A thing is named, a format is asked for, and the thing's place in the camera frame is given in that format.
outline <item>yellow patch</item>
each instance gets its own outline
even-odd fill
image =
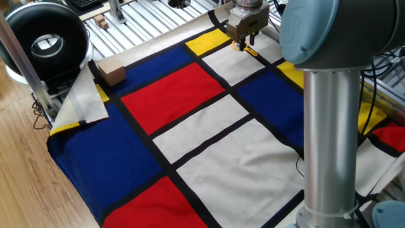
[[[366,124],[368,114],[370,113],[371,104],[362,102],[359,114],[359,132],[363,130]],[[367,134],[374,126],[380,123],[383,119],[387,118],[387,115],[380,109],[374,106],[373,113],[371,114],[370,121],[366,127],[364,134]]]
[[[197,39],[186,42],[185,44],[198,56],[204,54],[205,52],[218,47],[219,45],[227,42],[229,37],[225,35],[218,28],[212,32],[208,32],[204,35],[199,36]]]
[[[277,66],[277,68],[283,71],[283,73],[299,85],[299,87],[304,89],[304,72],[294,70],[294,65],[289,62],[284,62]]]
[[[103,102],[109,101],[109,97],[107,97],[107,94],[103,91],[103,89],[100,87],[99,84],[96,85],[97,91],[99,91],[100,97]]]
[[[80,126],[80,124],[78,122],[75,122],[75,123],[65,125],[63,127],[58,127],[57,129],[53,129],[51,131],[51,133],[49,133],[49,136],[52,136],[55,133],[58,133],[58,132],[61,132],[61,131],[67,130],[67,129],[72,129],[72,128],[78,127],[78,126]]]

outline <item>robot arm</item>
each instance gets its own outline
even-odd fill
[[[304,71],[305,207],[295,227],[355,227],[360,70],[405,41],[404,0],[290,0],[284,58]]]
[[[269,9],[269,3],[263,0],[237,0],[236,7],[230,11],[227,36],[239,43],[240,51],[244,50],[249,35],[250,43],[254,45],[259,29],[268,24]]]

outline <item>blue square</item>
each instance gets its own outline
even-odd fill
[[[238,93],[292,143],[304,146],[304,99],[272,71]]]
[[[125,72],[127,79],[114,85],[113,90],[117,94],[121,94],[142,83],[155,79],[190,60],[191,57],[181,47],[176,47],[127,70]]]
[[[49,139],[49,152],[96,219],[104,209],[162,171],[118,109],[108,119]]]

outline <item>metal pole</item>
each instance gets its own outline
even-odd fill
[[[28,59],[23,48],[15,37],[15,34],[8,25],[3,14],[0,15],[0,41],[6,47],[18,69],[20,69],[21,74],[27,80],[35,96],[44,107],[44,109],[50,110],[54,108],[54,104],[49,97],[49,94],[42,85],[37,72],[35,72],[30,60]]]
[[[109,5],[111,6],[111,14],[114,16],[114,18],[118,20],[120,23],[127,22],[122,13],[119,0],[108,0],[108,1]]]
[[[300,227],[355,225],[329,215],[355,206],[359,76],[360,70],[304,73],[304,202],[309,210],[299,212]]]

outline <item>red square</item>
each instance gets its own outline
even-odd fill
[[[216,80],[192,63],[121,99],[146,133],[152,134],[222,91]]]
[[[168,177],[113,211],[104,228],[207,227]]]
[[[398,126],[392,122],[385,127],[373,131],[373,134],[398,152],[403,153],[405,151],[405,127]]]

